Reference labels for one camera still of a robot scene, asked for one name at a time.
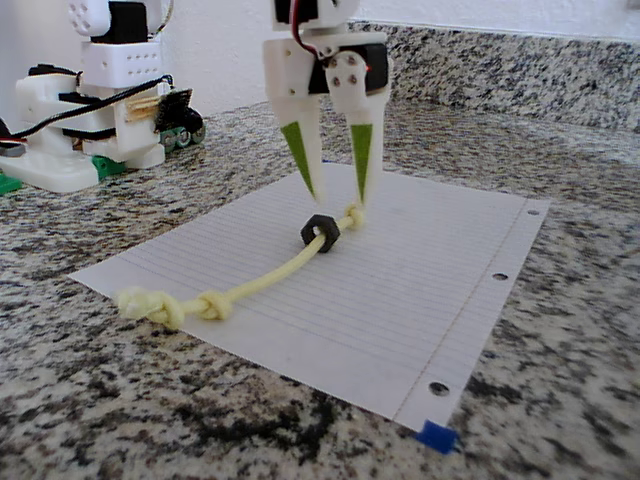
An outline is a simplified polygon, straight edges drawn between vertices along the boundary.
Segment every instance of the granite countertop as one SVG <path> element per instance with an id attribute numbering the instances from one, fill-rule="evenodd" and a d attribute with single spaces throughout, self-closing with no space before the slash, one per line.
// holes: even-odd
<path id="1" fill-rule="evenodd" d="M 638 478 L 639 135 L 390 104 L 386 169 L 553 200 L 441 456 L 66 277 L 294 171 L 267 105 L 209 127 L 152 170 L 0 197 L 1 478 Z"/>

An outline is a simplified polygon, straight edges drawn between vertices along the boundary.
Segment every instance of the white robot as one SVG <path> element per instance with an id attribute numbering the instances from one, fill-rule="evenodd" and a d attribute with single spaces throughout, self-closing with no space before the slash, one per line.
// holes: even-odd
<path id="1" fill-rule="evenodd" d="M 166 25 L 161 0 L 69 0 L 68 13 L 87 38 L 82 72 L 39 65 L 18 82 L 16 94 L 23 120 L 32 125 L 78 108 L 87 113 L 63 115 L 31 131 L 19 158 L 0 155 L 5 174 L 54 192 L 95 185 L 109 169 L 149 168 L 165 160 L 156 125 L 164 81 L 170 81 L 156 40 Z"/>
<path id="2" fill-rule="evenodd" d="M 359 0 L 271 0 L 275 31 L 264 43 L 267 96 L 311 195 L 324 197 L 319 96 L 329 94 L 351 131 L 358 200 L 382 171 L 384 111 L 392 62 L 386 34 L 348 33 Z"/>

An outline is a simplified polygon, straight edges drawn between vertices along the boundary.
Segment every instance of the blue tape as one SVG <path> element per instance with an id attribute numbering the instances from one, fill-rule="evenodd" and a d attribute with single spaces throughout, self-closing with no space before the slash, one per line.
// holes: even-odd
<path id="1" fill-rule="evenodd" d="M 424 423 L 422 431 L 416 435 L 416 440 L 420 443 L 444 455 L 452 452 L 457 439 L 458 434 L 455 430 L 441 427 L 429 420 Z"/>

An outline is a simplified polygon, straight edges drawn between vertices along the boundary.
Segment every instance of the lined paper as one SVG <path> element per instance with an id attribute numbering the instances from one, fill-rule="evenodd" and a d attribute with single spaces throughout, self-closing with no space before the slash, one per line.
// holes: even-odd
<path id="1" fill-rule="evenodd" d="M 252 280 L 300 252 L 314 213 L 339 218 L 354 198 L 353 169 L 325 169 L 324 208 L 295 174 L 71 277 L 104 295 L 136 285 L 181 300 Z M 385 173 L 365 228 L 227 321 L 184 330 L 415 430 L 446 424 L 548 206 Z"/>

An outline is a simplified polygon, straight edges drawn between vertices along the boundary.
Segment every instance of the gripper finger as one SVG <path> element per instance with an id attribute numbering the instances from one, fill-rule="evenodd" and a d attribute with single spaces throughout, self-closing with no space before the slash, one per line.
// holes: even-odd
<path id="1" fill-rule="evenodd" d="M 275 99 L 271 103 L 309 193 L 322 203 L 325 189 L 317 99 Z"/>
<path id="2" fill-rule="evenodd" d="M 334 109 L 346 115 L 351 131 L 358 200 L 364 205 L 382 172 L 384 111 L 390 87 L 367 92 L 367 64 L 355 52 L 336 55 L 325 73 Z"/>

